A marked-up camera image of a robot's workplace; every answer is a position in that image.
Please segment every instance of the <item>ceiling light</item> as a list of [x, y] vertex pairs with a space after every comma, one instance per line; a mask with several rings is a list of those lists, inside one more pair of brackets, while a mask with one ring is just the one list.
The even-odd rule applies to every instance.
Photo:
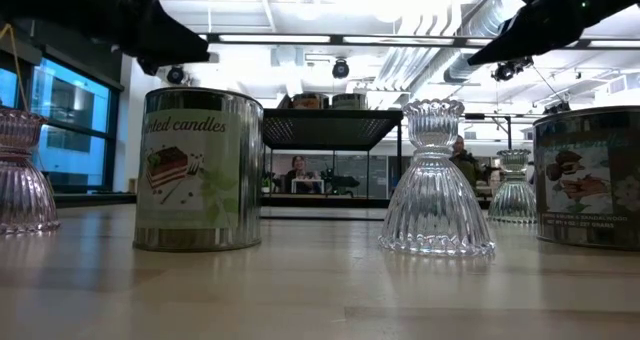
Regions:
[[220, 41], [227, 43], [327, 44], [329, 40], [323, 35], [220, 35]]
[[344, 42], [347, 44], [394, 44], [394, 45], [430, 45], [449, 46], [453, 45], [454, 38], [438, 37], [403, 37], [403, 36], [345, 36]]
[[398, 21], [407, 10], [406, 0], [367, 0], [373, 16], [384, 23]]
[[493, 41], [493, 39], [469, 39], [469, 40], [467, 40], [467, 45], [469, 45], [469, 46], [486, 46], [492, 41]]
[[589, 47], [640, 49], [640, 40], [593, 40]]
[[327, 54], [305, 54], [304, 55], [304, 60], [305, 61], [326, 61], [326, 62], [331, 62], [333, 59], [335, 59], [335, 56], [331, 56], [331, 55], [327, 55]]

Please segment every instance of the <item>metal can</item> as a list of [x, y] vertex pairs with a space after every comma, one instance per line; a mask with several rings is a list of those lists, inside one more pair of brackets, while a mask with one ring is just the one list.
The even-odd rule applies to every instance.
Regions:
[[366, 110], [367, 96], [365, 94], [338, 94], [331, 99], [331, 108], [335, 110]]
[[534, 126], [539, 238], [640, 250], [640, 107], [571, 111]]
[[294, 109], [327, 109], [329, 97], [324, 94], [302, 93], [294, 95], [291, 103]]
[[263, 111], [223, 90], [146, 95], [134, 247], [217, 251], [260, 242]]

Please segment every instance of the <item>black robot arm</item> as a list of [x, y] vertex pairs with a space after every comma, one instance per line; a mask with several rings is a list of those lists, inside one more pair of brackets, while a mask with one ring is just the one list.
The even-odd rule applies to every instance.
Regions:
[[50, 21], [117, 45], [148, 74], [209, 60], [208, 43], [167, 15], [158, 0], [0, 0], [0, 18]]
[[542, 55], [577, 41], [585, 28], [640, 0], [523, 0], [518, 14], [503, 24], [501, 34], [474, 54], [470, 65], [506, 62]]

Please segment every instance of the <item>pipe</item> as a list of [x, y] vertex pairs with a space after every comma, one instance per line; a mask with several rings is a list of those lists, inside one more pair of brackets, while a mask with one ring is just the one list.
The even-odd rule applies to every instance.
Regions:
[[[511, 18], [524, 3], [520, 0], [485, 0], [477, 8], [474, 16], [460, 27], [456, 35], [495, 37], [499, 33], [500, 25]], [[467, 64], [472, 54], [459, 49], [440, 50], [420, 76], [418, 76], [408, 90], [412, 93], [430, 82], [436, 75], [442, 73], [445, 82], [460, 84], [469, 80], [471, 75], [479, 69]]]
[[[402, 25], [400, 25], [400, 29], [398, 30], [398, 34], [400, 35], [415, 35], [416, 31], [420, 27], [422, 23], [422, 16], [416, 15], [407, 15], [402, 18]], [[389, 81], [392, 76], [392, 72], [397, 71], [396, 69], [402, 64], [402, 58], [406, 52], [405, 48], [391, 48], [387, 52], [387, 56], [384, 64], [382, 65], [382, 69], [380, 69], [380, 73], [376, 76], [375, 81], [373, 82], [373, 86], [379, 90], [385, 90], [385, 85]]]
[[[434, 14], [436, 17], [434, 27], [429, 29], [429, 34], [450, 34], [451, 28], [457, 28], [460, 26], [459, 19], [461, 18], [461, 8], [458, 4], [451, 3], [449, 6], [442, 9], [439, 14]], [[419, 76], [421, 71], [427, 67], [433, 61], [437, 51], [434, 49], [420, 49], [421, 57], [418, 58], [417, 64], [411, 64], [409, 67], [410, 72], [402, 79], [402, 83], [399, 85], [400, 89], [407, 90], [410, 84]]]

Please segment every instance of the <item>light fixture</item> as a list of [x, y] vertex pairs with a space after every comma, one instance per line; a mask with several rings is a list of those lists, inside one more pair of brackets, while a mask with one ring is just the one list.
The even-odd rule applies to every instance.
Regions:
[[431, 45], [451, 46], [453, 37], [410, 37], [410, 36], [345, 36], [347, 44], [393, 44], [393, 45]]
[[327, 44], [329, 36], [324, 35], [220, 35], [221, 42], [227, 43], [300, 43]]
[[304, 61], [314, 61], [314, 62], [327, 62], [330, 63], [335, 57], [328, 54], [313, 54], [307, 53], [304, 54]]
[[592, 40], [589, 47], [640, 49], [639, 40]]
[[468, 46], [486, 46], [493, 39], [468, 39], [466, 45]]

